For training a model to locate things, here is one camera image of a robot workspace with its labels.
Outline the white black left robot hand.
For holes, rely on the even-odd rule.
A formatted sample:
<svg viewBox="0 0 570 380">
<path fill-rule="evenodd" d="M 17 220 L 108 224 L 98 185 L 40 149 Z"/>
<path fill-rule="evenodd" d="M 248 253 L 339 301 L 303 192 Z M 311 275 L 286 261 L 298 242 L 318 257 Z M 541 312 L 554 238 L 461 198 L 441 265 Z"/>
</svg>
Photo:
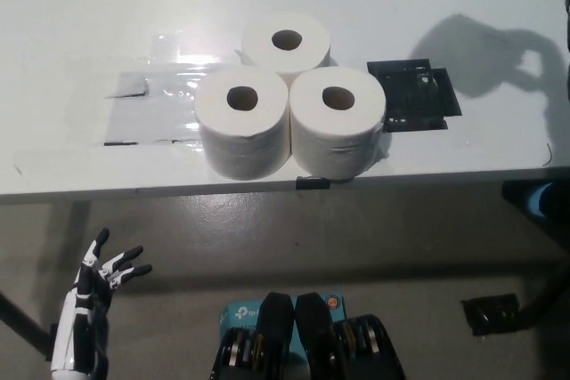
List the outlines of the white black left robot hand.
<svg viewBox="0 0 570 380">
<path fill-rule="evenodd" d="M 142 246 L 100 260 L 110 230 L 102 229 L 87 249 L 65 296 L 51 359 L 53 379 L 105 379 L 109 372 L 108 312 L 117 289 L 149 274 L 149 264 L 134 266 Z"/>
</svg>

